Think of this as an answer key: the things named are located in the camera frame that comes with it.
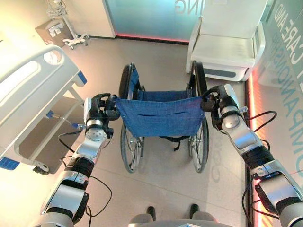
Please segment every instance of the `bed caster wheel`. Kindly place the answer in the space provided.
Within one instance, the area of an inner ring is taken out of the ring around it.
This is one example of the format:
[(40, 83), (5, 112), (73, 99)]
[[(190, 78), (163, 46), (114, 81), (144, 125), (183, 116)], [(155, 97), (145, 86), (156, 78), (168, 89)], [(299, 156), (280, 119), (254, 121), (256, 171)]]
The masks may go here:
[(42, 174), (42, 175), (48, 175), (49, 174), (49, 171), (46, 171), (45, 169), (43, 170), (42, 168), (36, 166), (34, 169), (33, 169), (34, 172), (38, 173), (38, 174)]

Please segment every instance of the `wheelchair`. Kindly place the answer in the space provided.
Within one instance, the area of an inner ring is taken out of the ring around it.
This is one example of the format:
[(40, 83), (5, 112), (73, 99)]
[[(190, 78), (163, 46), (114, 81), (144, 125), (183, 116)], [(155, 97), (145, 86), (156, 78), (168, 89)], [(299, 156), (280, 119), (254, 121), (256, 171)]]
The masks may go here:
[(124, 67), (116, 107), (123, 119), (121, 155), (125, 168), (134, 173), (143, 157), (144, 138), (187, 139), (195, 170), (201, 173), (209, 151), (209, 132), (201, 95), (207, 91), (203, 65), (193, 62), (190, 81), (183, 91), (146, 91), (133, 63)]

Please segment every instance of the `glass wall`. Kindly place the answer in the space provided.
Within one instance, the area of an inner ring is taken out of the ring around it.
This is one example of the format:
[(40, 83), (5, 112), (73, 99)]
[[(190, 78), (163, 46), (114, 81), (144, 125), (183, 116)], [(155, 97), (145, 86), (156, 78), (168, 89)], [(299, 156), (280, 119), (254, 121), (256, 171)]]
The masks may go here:
[[(249, 80), (252, 115), (277, 111), (277, 118), (257, 134), (270, 142), (273, 156), (303, 190), (303, 1), (272, 1), (263, 28), (265, 50)], [(260, 117), (253, 125), (269, 118)], [(255, 207), (266, 212), (260, 204)], [(271, 217), (255, 215), (256, 226), (281, 226)]]
[(106, 0), (116, 35), (189, 41), (203, 0)]

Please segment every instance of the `medical stand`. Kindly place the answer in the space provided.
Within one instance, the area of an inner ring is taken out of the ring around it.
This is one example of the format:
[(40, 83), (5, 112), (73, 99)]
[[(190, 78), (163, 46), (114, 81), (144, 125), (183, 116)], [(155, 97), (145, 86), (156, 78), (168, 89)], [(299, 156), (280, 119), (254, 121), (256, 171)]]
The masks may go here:
[(78, 44), (84, 44), (85, 46), (87, 46), (87, 40), (89, 39), (89, 35), (87, 33), (84, 33), (78, 37), (78, 35), (74, 32), (67, 18), (65, 3), (62, 0), (54, 0), (53, 2), (55, 4), (55, 7), (48, 1), (48, 9), (46, 13), (48, 14), (50, 19), (63, 18), (73, 37), (73, 39), (63, 39), (62, 41), (64, 42), (64, 44), (69, 46), (72, 50), (75, 49), (75, 46)]

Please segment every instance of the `black cable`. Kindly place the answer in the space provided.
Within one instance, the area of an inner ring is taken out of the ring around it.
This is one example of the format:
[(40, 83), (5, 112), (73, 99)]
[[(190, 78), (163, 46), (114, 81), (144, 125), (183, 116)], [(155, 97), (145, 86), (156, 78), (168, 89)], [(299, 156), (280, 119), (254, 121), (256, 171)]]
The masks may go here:
[(279, 220), (279, 217), (277, 217), (277, 216), (275, 216), (275, 215), (272, 215), (272, 214), (269, 214), (269, 213), (264, 213), (264, 212), (262, 212), (262, 211), (260, 211), (260, 210), (257, 210), (256, 208), (254, 208), (254, 204), (257, 203), (257, 202), (260, 202), (260, 201), (261, 201), (261, 200), (253, 201), (253, 202), (252, 202), (252, 205), (251, 205), (252, 209), (253, 209), (255, 212), (258, 212), (258, 213), (260, 213), (260, 214), (263, 214), (263, 215), (266, 215), (266, 216), (269, 216), (269, 217), (272, 217), (272, 218), (275, 218), (275, 219), (278, 219), (278, 220)]
[(65, 158), (67, 158), (67, 157), (72, 157), (72, 156), (65, 156), (65, 157), (60, 158), (60, 161), (63, 162), (63, 165), (64, 165), (65, 167), (66, 167), (67, 165), (66, 165), (66, 163), (63, 161), (63, 159), (65, 159)]
[(268, 123), (270, 123), (271, 121), (273, 121), (277, 117), (278, 114), (277, 114), (276, 111), (271, 110), (271, 111), (266, 111), (266, 112), (257, 114), (256, 116), (247, 118), (247, 120), (252, 120), (252, 119), (255, 119), (257, 117), (260, 117), (260, 116), (263, 116), (263, 115), (266, 115), (266, 114), (271, 114), (271, 113), (274, 114), (274, 116), (272, 118), (270, 118), (267, 122), (265, 122), (264, 124), (262, 124), (261, 126), (259, 126), (257, 129), (255, 129), (254, 132), (258, 131), (259, 129), (263, 128), (265, 125), (267, 125)]
[(251, 184), (252, 184), (252, 181), (253, 181), (253, 180), (254, 180), (254, 178), (252, 178), (252, 179), (249, 181), (249, 183), (247, 184), (247, 186), (246, 186), (246, 188), (245, 188), (245, 190), (244, 190), (244, 193), (243, 193), (243, 195), (242, 195), (242, 208), (243, 208), (243, 211), (244, 211), (244, 213), (245, 213), (246, 219), (247, 219), (247, 221), (248, 221), (249, 227), (253, 227), (253, 225), (252, 225), (252, 223), (251, 223), (251, 221), (250, 221), (250, 218), (249, 218), (249, 216), (248, 216), (248, 213), (247, 213), (247, 211), (246, 211), (246, 209), (245, 209), (244, 198), (245, 198), (245, 195), (246, 195), (247, 191), (248, 191), (249, 188), (251, 187)]
[(90, 227), (90, 225), (91, 225), (91, 219), (92, 219), (92, 215), (91, 215), (91, 209), (90, 209), (90, 207), (89, 207), (89, 206), (86, 206), (86, 208), (88, 208), (88, 209), (89, 209), (89, 227)]
[(112, 141), (112, 139), (110, 139), (110, 140), (108, 141), (108, 143), (107, 143), (102, 149), (105, 149), (105, 148), (110, 144), (111, 141)]
[(75, 153), (75, 151), (73, 149), (71, 149), (68, 145), (66, 145), (62, 139), (61, 139), (61, 136), (68, 136), (68, 135), (75, 135), (75, 134), (79, 134), (80, 132), (82, 132), (82, 129), (80, 129), (79, 131), (73, 131), (73, 132), (68, 132), (68, 133), (63, 133), (63, 134), (60, 134), (58, 136), (58, 141), (63, 145), (65, 146), (68, 150), (70, 150), (72, 153)]
[(85, 209), (85, 213), (93, 218), (93, 217), (98, 216), (102, 211), (104, 211), (104, 209), (107, 207), (107, 205), (109, 204), (109, 202), (110, 202), (111, 199), (112, 199), (113, 192), (112, 192), (112, 190), (111, 190), (104, 182), (102, 182), (102, 181), (99, 180), (98, 178), (96, 178), (96, 177), (94, 177), (94, 176), (90, 176), (90, 178), (96, 179), (97, 181), (99, 181), (100, 183), (102, 183), (105, 187), (107, 187), (107, 189), (110, 191), (110, 197), (109, 197), (107, 203), (106, 203), (105, 206), (102, 208), (102, 210), (100, 210), (97, 214), (95, 214), (95, 215), (92, 215), (91, 213), (89, 214), (89, 213), (87, 212), (87, 209)]
[(266, 142), (266, 144), (267, 144), (267, 150), (270, 151), (270, 144), (269, 144), (269, 142), (267, 140), (263, 140), (263, 139), (260, 139), (260, 140)]

